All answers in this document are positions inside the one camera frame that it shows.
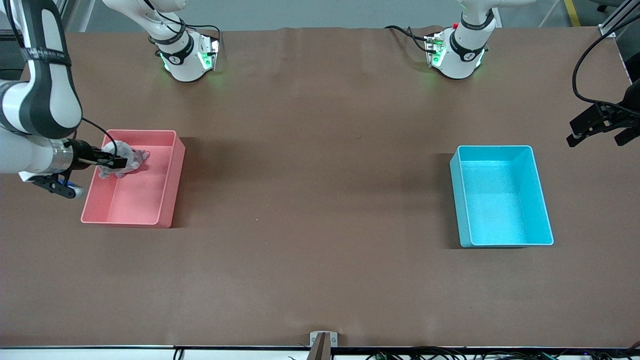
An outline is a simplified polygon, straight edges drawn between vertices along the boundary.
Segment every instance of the pink plastic container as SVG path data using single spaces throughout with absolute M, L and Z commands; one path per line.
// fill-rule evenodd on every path
M 112 227 L 169 228 L 184 160 L 184 144 L 172 130 L 109 130 L 115 140 L 149 152 L 142 166 L 118 179 L 93 173 L 81 221 Z M 102 146 L 109 142 L 104 137 Z

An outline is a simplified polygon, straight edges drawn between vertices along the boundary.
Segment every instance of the robotic arm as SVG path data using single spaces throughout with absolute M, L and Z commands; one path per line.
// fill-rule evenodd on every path
M 486 42 L 495 29 L 493 8 L 533 4 L 536 0 L 456 0 L 462 7 L 460 25 L 447 28 L 426 39 L 427 62 L 453 79 L 471 75 L 486 51 Z
M 4 5 L 1 9 L 22 30 L 20 45 L 31 79 L 0 80 L 0 173 L 18 173 L 23 181 L 76 197 L 82 189 L 68 181 L 72 170 L 91 164 L 122 168 L 126 159 L 111 158 L 82 140 L 64 139 L 80 124 L 82 108 L 55 4 L 4 0 Z
M 106 6 L 137 22 L 158 46 L 165 69 L 178 81 L 194 81 L 212 70 L 219 40 L 189 29 L 173 12 L 186 0 L 102 0 Z

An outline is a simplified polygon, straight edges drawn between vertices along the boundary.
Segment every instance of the light blue plastic container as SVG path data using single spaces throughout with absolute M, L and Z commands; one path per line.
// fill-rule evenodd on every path
M 553 245 L 531 146 L 460 146 L 450 165 L 460 245 Z

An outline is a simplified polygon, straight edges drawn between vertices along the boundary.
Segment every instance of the plush toy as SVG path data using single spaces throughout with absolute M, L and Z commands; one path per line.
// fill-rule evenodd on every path
M 143 161 L 149 157 L 148 151 L 133 149 L 128 143 L 123 141 L 116 140 L 116 144 L 118 145 L 118 156 L 127 159 L 127 166 L 125 168 L 98 166 L 100 169 L 99 176 L 103 179 L 109 177 L 110 174 L 115 174 L 117 178 L 121 179 L 126 173 L 138 169 Z M 102 148 L 102 151 L 113 154 L 113 143 L 107 143 L 107 145 Z

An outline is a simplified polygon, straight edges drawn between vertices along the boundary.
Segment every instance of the table surface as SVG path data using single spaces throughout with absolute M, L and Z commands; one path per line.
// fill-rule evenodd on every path
M 454 81 L 388 30 L 229 33 L 219 72 L 178 83 L 144 34 L 70 34 L 86 117 L 182 138 L 174 225 L 83 225 L 82 200 L 0 178 L 0 344 L 295 345 L 330 329 L 350 346 L 630 345 L 640 140 L 564 140 L 597 36 L 498 29 Z M 579 80 L 621 99 L 613 40 Z M 533 146 L 555 245 L 460 248 L 461 144 Z

